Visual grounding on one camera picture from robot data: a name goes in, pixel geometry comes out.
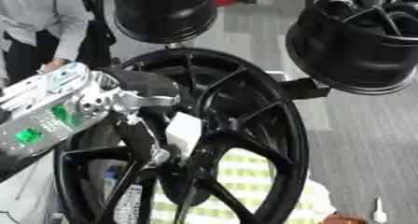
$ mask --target cable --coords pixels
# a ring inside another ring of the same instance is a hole
[[[21,224],[19,221],[17,221],[9,212],[7,212],[7,211],[1,211],[0,210],[0,214],[6,214],[6,216],[11,220],[11,221],[13,221],[14,223],[16,223],[16,224]]]

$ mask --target floor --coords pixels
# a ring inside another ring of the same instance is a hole
[[[108,1],[107,10],[112,11]],[[187,45],[223,50],[265,70],[303,77],[284,46],[286,31],[302,8],[302,0],[222,7],[214,27]],[[122,60],[160,49],[117,33],[113,51]],[[328,98],[297,101],[308,129],[313,179],[330,190],[341,212],[370,218],[374,200],[382,196],[390,223],[418,219],[417,90],[413,82],[386,96],[333,91]]]

